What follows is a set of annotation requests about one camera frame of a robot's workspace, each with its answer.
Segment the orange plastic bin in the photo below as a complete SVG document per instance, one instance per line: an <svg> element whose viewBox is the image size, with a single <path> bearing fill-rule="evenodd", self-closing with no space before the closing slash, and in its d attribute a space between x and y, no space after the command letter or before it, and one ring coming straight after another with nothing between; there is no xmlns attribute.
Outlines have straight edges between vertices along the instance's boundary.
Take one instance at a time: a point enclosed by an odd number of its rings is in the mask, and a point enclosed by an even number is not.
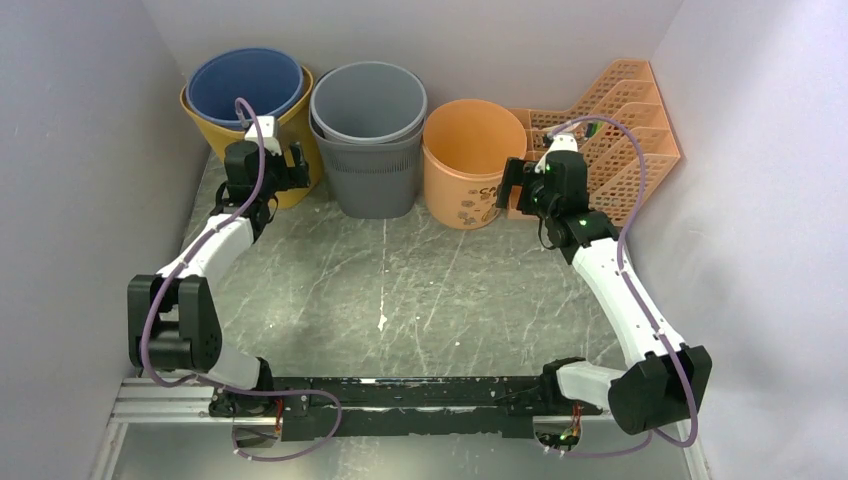
<svg viewBox="0 0 848 480"><path fill-rule="evenodd" d="M526 153L525 127L506 108L479 99L439 106L423 129L427 209L450 228L488 225L498 215L494 203L507 160Z"/></svg>

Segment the grey mesh waste basket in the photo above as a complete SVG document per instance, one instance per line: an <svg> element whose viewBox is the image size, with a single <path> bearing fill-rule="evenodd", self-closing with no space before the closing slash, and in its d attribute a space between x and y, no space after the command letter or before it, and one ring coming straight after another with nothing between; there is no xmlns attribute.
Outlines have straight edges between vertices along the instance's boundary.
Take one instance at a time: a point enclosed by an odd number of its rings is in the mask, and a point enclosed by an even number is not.
<svg viewBox="0 0 848 480"><path fill-rule="evenodd" d="M358 219L391 219L413 207L422 183L423 124L386 144L356 145L329 139L316 120L318 145L329 190L343 213Z"/></svg>

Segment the grey smooth plastic bin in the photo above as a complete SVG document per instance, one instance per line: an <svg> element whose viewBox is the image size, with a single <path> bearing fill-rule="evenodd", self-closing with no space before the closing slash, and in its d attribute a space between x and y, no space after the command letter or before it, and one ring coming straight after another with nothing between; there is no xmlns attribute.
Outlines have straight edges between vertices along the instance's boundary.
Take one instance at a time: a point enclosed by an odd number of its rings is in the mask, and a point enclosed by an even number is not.
<svg viewBox="0 0 848 480"><path fill-rule="evenodd" d="M330 140L386 144L411 134L423 121L428 94L417 75L386 62L335 68L315 84L312 120Z"/></svg>

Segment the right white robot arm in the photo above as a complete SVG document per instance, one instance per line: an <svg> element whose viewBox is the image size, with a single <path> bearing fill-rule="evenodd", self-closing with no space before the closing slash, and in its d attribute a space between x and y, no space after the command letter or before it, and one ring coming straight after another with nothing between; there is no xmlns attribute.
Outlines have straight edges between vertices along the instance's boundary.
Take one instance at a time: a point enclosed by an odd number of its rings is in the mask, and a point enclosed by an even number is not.
<svg viewBox="0 0 848 480"><path fill-rule="evenodd" d="M540 162L510 158L495 205L507 208L514 189L518 210L539 220L544 248L558 250L589 286L622 349L623 370L583 359L553 363L539 391L550 413L565 413L576 401L611 413L627 434L660 432L698 413L712 369L703 346L690 346L660 313L624 250L624 235L606 214L588 205L587 167L581 154L554 151Z"/></svg>

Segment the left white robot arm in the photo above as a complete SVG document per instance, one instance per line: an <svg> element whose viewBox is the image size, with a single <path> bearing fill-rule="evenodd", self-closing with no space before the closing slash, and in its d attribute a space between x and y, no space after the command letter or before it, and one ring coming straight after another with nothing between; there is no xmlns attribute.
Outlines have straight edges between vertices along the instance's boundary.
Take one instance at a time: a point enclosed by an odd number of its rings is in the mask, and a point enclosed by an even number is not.
<svg viewBox="0 0 848 480"><path fill-rule="evenodd" d="M212 289L272 222L277 193L311 187L310 167L298 142L274 153L249 140L227 146L223 165L203 231L174 261L128 284L129 358L149 373L184 372L233 389L261 416L277 400L270 368L225 343Z"/></svg>

